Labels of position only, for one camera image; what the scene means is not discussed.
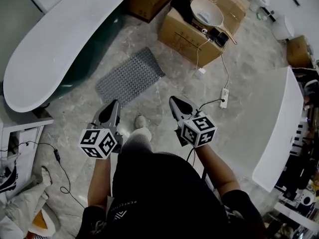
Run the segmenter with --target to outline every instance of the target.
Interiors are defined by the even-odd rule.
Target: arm
[[[88,192],[88,206],[106,209],[107,197],[111,195],[111,159],[97,159]]]
[[[195,150],[212,184],[218,190],[220,197],[229,191],[240,189],[233,171],[217,156],[208,144]]]

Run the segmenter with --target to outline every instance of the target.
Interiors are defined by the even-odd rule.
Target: white cable
[[[227,72],[227,75],[228,75],[228,80],[227,80],[227,83],[226,83],[226,85],[225,85],[225,89],[227,89],[227,86],[228,86],[228,83],[229,83],[229,72],[228,72],[228,69],[227,69],[227,67],[226,67],[223,54],[221,54],[221,59],[222,59],[222,61],[223,61],[224,67],[225,67],[226,72]]]
[[[198,52],[199,52],[199,49],[201,48],[201,46],[203,46],[205,43],[207,43],[207,42],[209,42],[210,41],[210,39],[208,39],[207,41],[205,41],[202,45],[200,45],[198,48],[197,48],[197,63],[196,63],[196,70],[198,69],[198,59],[199,59],[199,57],[198,57]]]

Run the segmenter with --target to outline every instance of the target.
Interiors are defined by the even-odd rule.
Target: marble floor
[[[77,143],[81,130],[86,128],[103,105],[95,92],[95,84],[101,77],[134,52],[149,47],[166,76],[122,109],[119,131],[129,136],[134,130],[135,117],[142,114],[147,118],[148,128],[153,134],[153,150],[172,152],[183,158],[187,157],[191,147],[181,147],[177,140],[174,132],[176,122],[168,106],[169,97],[183,95],[201,105],[219,98],[221,88],[226,84],[227,76],[221,58],[205,66],[206,73],[202,74],[177,52],[157,41],[157,32],[167,12],[168,7],[165,7],[150,24],[126,16],[124,27],[92,77],[47,108],[55,121],[44,129],[41,141],[58,148],[61,164],[71,180],[71,191],[83,205],[87,205],[94,160],[86,158]],[[254,77],[286,66],[285,47],[275,40],[270,26],[270,21],[259,21],[254,13],[248,11],[235,34],[238,45],[227,44],[224,59],[230,73],[228,107],[222,110],[218,103],[214,103],[203,108],[218,125],[217,136],[211,144],[217,153],[234,130],[234,121],[249,98]],[[53,185],[47,190],[50,196],[48,205],[61,222],[61,230],[53,238],[74,238],[81,224],[83,209],[70,195],[60,192],[61,186],[68,185],[66,176],[56,162],[52,149],[44,145],[38,147],[35,172],[41,165],[47,166],[51,173]],[[198,158],[194,167],[202,173],[203,167]],[[261,213],[274,204],[276,192],[269,194],[245,178],[239,178],[239,181]]]

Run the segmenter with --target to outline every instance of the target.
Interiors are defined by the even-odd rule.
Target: power strip
[[[220,101],[220,104],[219,104],[219,107],[221,107],[222,109],[226,109],[227,108],[227,103],[228,103],[228,95],[229,95],[229,90],[226,89],[226,88],[223,88],[221,90],[221,95],[220,95],[220,98],[225,100],[224,102],[223,101]]]

